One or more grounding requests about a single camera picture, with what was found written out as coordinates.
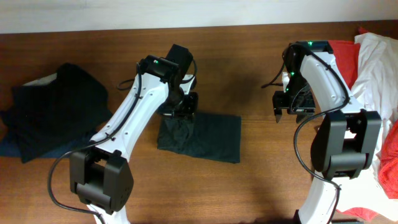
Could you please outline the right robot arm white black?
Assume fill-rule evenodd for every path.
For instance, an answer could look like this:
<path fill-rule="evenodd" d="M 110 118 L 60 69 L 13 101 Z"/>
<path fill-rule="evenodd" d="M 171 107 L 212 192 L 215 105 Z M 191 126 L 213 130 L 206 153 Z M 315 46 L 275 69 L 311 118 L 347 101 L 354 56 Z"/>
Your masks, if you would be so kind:
<path fill-rule="evenodd" d="M 331 223 L 345 182 L 370 168 L 382 124 L 377 111 L 366 110 L 354 97 L 338 70 L 334 51 L 326 40 L 298 41 L 282 54 L 282 91 L 272 97 L 277 121 L 283 110 L 296 115 L 293 136 L 310 121 L 322 118 L 313 139 L 312 165 L 301 166 L 313 177 L 304 204 L 295 211 L 294 223 Z"/>

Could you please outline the dark green t-shirt white print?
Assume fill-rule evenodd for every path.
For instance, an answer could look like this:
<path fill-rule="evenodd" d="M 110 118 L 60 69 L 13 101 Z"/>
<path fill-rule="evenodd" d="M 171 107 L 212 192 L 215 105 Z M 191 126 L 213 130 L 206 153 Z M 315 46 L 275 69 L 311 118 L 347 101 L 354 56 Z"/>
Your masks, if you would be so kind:
<path fill-rule="evenodd" d="M 163 118 L 157 148 L 200 159 L 240 163 L 240 116 L 196 113 L 191 118 Z"/>

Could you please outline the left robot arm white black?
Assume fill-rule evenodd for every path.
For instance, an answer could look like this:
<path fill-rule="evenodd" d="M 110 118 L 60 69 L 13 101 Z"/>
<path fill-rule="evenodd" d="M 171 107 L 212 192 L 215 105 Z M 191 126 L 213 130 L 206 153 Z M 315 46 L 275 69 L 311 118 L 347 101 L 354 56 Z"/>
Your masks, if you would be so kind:
<path fill-rule="evenodd" d="M 126 202 L 134 179 L 129 159 L 136 141 L 154 113 L 188 118 L 198 96 L 193 89 L 197 64 L 192 54 L 149 55 L 137 63 L 129 93 L 87 146 L 69 152 L 70 188 L 96 223 L 128 223 Z"/>

